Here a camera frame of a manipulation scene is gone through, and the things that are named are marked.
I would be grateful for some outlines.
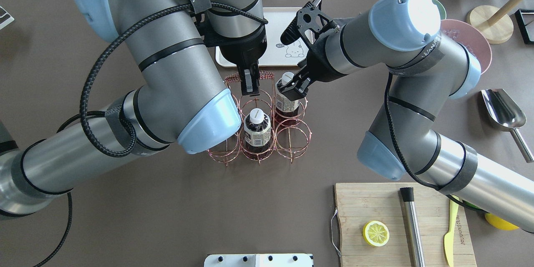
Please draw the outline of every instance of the tabletop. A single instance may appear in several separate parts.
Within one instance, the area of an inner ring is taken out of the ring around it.
[[[263,4],[297,7],[306,1]],[[335,18],[350,17],[376,1],[324,0],[322,10]],[[502,6],[507,0],[439,1],[449,18],[465,20],[476,6]],[[15,17],[0,30],[0,119],[25,148],[53,135],[77,113],[86,75],[107,44],[72,0],[0,0],[0,5]],[[525,0],[517,8],[533,7],[534,0]],[[446,103],[433,128],[534,179],[534,169],[510,134],[490,126],[478,93],[504,88],[527,116],[534,116],[534,48],[523,43],[512,20],[511,39],[492,45],[490,69],[467,96]],[[233,72],[219,69],[222,76]],[[269,70],[278,77],[287,69]],[[314,255],[315,266],[336,266],[329,225],[334,184],[387,181],[355,154],[382,105],[387,74],[380,64],[313,84],[305,116],[312,140],[292,164],[276,155],[261,165],[240,156],[225,167],[206,153],[187,155],[175,144],[76,187],[71,231],[49,265],[192,267],[202,266],[208,254],[305,252]],[[122,46],[97,77],[90,105],[101,108],[143,84]],[[527,122],[522,133],[534,147],[534,124]],[[408,176],[401,180],[411,181]],[[479,266],[532,266],[532,234],[499,231],[474,212],[467,217]],[[40,262],[61,239],[66,221],[63,196],[36,214],[1,222],[0,265]]]

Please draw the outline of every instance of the wire bottle rack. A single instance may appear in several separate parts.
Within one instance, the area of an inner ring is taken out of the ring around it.
[[[259,96],[241,96],[240,98],[237,98],[232,93],[233,100],[242,119],[242,126],[229,139],[208,149],[208,154],[214,161],[228,166],[230,162],[240,154],[243,154],[248,159],[261,164],[264,159],[269,158],[273,153],[277,153],[293,163],[295,159],[305,154],[312,134],[310,127],[303,121],[308,103],[307,99],[300,100],[299,113],[294,117],[288,118],[280,115],[275,109],[275,74],[269,71],[260,71],[259,80],[270,83],[270,93],[266,90],[260,90]],[[232,91],[232,84],[240,83],[241,80],[239,74],[234,73],[225,77],[224,82]],[[243,130],[244,119],[254,108],[262,109],[271,119],[271,145],[261,153],[252,153],[244,146],[246,143]]]

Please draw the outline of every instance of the bottle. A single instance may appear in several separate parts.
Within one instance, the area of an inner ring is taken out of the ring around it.
[[[255,108],[244,119],[243,153],[249,159],[264,159],[272,152],[271,118],[261,109]]]
[[[288,118],[293,118],[299,115],[299,100],[291,101],[284,96],[280,89],[293,79],[294,74],[286,72],[282,75],[276,83],[276,107],[275,107],[275,123],[280,124]],[[297,120],[288,120],[282,123],[282,127],[294,126]]]

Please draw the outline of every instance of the cutting board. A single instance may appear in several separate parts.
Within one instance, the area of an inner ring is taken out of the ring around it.
[[[411,267],[404,229],[403,207],[398,191],[413,187],[423,254],[427,266],[447,267],[443,235],[448,231],[449,199],[416,183],[337,183],[336,205],[341,238],[341,267]],[[381,247],[367,244],[363,226],[371,220],[387,225],[389,242]],[[454,229],[454,266],[476,267],[465,212],[458,210]]]

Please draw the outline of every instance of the yellow lemon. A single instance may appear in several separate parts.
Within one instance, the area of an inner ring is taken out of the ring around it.
[[[384,246],[389,241],[389,230],[380,221],[369,221],[364,226],[364,240],[371,246]]]
[[[513,231],[514,229],[519,228],[512,223],[495,216],[494,214],[486,213],[484,214],[484,217],[489,224],[493,225],[495,228],[502,229],[503,231]]]

